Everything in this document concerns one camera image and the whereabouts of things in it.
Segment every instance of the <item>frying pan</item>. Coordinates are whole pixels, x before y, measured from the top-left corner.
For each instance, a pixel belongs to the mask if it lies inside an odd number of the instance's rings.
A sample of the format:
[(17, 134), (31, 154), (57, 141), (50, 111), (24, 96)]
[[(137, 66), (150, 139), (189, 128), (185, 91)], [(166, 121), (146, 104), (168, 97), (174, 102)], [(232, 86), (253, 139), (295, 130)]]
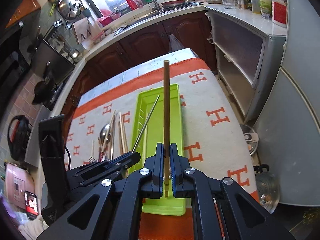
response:
[(164, 2), (161, 5), (166, 10), (166, 9), (170, 9), (170, 8), (174, 8), (179, 5), (182, 5), (185, 2), (186, 2), (185, 0), (175, 0), (175, 1), (170, 1), (170, 2)]

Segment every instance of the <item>glass cup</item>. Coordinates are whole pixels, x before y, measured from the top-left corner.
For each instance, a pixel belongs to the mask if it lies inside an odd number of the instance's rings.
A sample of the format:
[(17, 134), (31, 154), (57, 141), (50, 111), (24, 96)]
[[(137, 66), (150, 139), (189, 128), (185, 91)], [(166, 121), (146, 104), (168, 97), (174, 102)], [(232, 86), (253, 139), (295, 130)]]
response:
[(222, 0), (223, 7), (226, 9), (234, 9), (236, 6), (235, 0)]

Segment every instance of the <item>red bottle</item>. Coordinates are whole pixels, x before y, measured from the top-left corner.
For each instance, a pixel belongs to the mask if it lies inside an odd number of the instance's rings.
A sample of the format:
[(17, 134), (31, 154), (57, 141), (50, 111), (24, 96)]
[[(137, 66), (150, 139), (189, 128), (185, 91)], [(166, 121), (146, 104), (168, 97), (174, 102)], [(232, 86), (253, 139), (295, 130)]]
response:
[(131, 8), (131, 10), (135, 10), (135, 9), (138, 8), (136, 3), (134, 2), (134, 0), (126, 0), (126, 1), (127, 1), (128, 5), (129, 5), (129, 7)]

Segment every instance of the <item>floor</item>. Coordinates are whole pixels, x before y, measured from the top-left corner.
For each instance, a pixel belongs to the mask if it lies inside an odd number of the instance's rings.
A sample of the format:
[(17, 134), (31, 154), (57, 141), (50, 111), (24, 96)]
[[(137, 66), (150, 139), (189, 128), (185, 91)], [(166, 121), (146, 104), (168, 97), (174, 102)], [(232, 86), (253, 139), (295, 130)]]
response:
[[(222, 88), (226, 98), (228, 99), (233, 112), (235, 113), (239, 124), (244, 123), (244, 117), (235, 102), (233, 96), (228, 92), (225, 83), (219, 80), (218, 83)], [(251, 156), (252, 165), (260, 165), (259, 153), (256, 152)], [(304, 240), (310, 234), (312, 230), (312, 224), (314, 224), (314, 218), (320, 218), (320, 208), (308, 208), (308, 207), (298, 207), (290, 206), (285, 204), (279, 204), (276, 210), (272, 214), (280, 223), (284, 225), (287, 230), (289, 230), (296, 240)]]

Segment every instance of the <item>wooden cabinet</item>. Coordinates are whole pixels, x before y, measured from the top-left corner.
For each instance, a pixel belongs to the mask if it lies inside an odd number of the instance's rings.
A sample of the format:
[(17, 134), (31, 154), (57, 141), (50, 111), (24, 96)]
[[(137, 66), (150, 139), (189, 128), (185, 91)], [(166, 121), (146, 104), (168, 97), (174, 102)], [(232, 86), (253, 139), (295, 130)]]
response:
[(134, 65), (128, 60), (126, 52), (118, 42), (112, 44), (88, 61), (74, 83), (61, 111), (62, 114), (65, 114), (62, 124), (62, 134), (64, 138), (68, 136), (72, 117), (81, 96), (90, 89), (133, 66)]
[(169, 52), (169, 39), (162, 23), (156, 23), (120, 40), (133, 66)]
[(37, 9), (40, 9), (37, 0), (23, 0), (9, 20), (7, 27)]
[(176, 36), (185, 48), (192, 49), (212, 71), (217, 71), (215, 47), (207, 40), (211, 24), (204, 11), (184, 14), (162, 23), (168, 36)]
[(92, 75), (91, 69), (86, 65), (74, 83), (61, 111), (61, 114), (65, 114), (62, 124), (62, 135), (64, 139), (66, 139), (68, 136), (72, 117), (78, 106), (81, 96), (99, 84), (100, 83)]
[(119, 42), (104, 49), (97, 56), (89, 60), (88, 71), (99, 83), (112, 78), (123, 71), (132, 68), (135, 64), (129, 60), (127, 53)]

